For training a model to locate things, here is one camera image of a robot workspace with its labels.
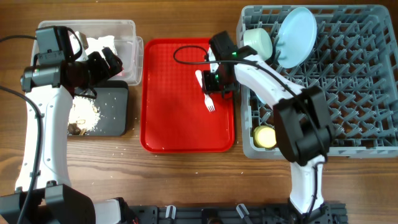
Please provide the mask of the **pink plastic fork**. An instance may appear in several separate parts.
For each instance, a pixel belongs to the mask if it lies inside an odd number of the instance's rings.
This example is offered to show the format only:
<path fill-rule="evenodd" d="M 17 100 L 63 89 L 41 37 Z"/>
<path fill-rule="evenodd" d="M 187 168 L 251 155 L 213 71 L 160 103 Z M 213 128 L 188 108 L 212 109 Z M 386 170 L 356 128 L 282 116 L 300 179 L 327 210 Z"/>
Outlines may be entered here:
<path fill-rule="evenodd" d="M 195 76 L 196 76 L 196 78 L 198 80 L 198 83 L 199 83 L 200 87 L 203 88 L 201 71 L 200 70 L 196 70 L 195 71 Z M 205 106 L 206 106 L 206 108 L 208 109 L 209 112 L 214 112 L 215 111 L 215 106 L 214 106 L 213 100 L 206 93 L 204 93 L 204 97 L 205 97 Z"/>

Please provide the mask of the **light blue bowl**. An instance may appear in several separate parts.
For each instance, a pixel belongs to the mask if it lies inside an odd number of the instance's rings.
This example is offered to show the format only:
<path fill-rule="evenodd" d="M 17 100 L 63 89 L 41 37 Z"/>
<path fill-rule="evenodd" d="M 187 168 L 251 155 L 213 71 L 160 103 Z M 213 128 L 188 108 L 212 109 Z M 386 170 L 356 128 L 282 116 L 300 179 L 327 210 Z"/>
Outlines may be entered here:
<path fill-rule="evenodd" d="M 257 93 L 253 92 L 253 94 L 262 105 L 267 104 Z"/>

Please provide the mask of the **green bowl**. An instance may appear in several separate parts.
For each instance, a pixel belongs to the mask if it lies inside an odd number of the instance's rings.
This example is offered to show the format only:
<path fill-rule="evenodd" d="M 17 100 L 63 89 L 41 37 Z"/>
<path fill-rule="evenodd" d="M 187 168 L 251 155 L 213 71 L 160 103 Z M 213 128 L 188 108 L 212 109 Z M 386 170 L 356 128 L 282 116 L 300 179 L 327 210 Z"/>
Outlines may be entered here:
<path fill-rule="evenodd" d="M 271 58 L 273 53 L 272 41 L 265 29 L 246 30 L 243 34 L 243 42 L 244 46 L 252 47 L 264 61 Z"/>

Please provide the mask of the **yellow plastic cup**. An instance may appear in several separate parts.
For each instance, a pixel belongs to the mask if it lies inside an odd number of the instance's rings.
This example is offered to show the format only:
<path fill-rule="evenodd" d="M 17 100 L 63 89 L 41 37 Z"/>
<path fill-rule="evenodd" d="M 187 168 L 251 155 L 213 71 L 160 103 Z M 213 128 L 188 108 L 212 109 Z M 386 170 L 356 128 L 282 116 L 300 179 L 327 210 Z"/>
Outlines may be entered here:
<path fill-rule="evenodd" d="M 271 149 L 277 144 L 275 130 L 268 126 L 256 127 L 252 132 L 252 136 L 256 147 Z"/>

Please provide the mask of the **light blue plate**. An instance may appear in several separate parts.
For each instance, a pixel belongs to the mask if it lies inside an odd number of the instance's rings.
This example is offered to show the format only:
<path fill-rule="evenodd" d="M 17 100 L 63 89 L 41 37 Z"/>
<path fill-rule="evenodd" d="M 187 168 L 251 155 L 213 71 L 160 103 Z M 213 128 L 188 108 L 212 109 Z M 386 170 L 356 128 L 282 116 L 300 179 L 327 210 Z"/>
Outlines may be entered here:
<path fill-rule="evenodd" d="M 310 55 L 317 37 L 315 16 L 306 7 L 298 7 L 284 19 L 275 38 L 277 62 L 283 68 L 293 68 Z"/>

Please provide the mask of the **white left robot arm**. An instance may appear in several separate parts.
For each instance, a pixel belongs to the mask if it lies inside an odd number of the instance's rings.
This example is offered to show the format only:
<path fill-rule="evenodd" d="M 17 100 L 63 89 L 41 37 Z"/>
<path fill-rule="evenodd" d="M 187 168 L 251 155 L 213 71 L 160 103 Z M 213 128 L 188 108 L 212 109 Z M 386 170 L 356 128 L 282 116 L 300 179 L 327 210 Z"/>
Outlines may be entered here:
<path fill-rule="evenodd" d="M 75 32 L 65 26 L 36 30 L 39 52 L 21 76 L 17 93 L 27 104 L 24 158 L 13 194 L 1 197 L 8 223 L 134 223 L 121 197 L 94 203 L 72 188 L 67 168 L 67 128 L 76 89 L 94 90 L 119 74 L 111 49 L 85 55 L 73 50 Z"/>

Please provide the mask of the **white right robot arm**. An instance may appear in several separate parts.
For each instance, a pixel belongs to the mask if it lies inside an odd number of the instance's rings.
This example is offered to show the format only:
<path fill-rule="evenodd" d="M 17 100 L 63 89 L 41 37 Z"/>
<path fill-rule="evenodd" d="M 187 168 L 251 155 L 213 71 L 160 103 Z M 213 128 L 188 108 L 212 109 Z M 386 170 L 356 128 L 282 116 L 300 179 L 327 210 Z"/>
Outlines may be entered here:
<path fill-rule="evenodd" d="M 234 45 L 226 31 L 209 40 L 204 58 L 210 64 L 202 73 L 204 93 L 225 95 L 244 85 L 272 109 L 277 146 L 292 171 L 289 203 L 309 217 L 323 204 L 321 168 L 335 137 L 324 91 L 289 81 L 252 47 Z"/>

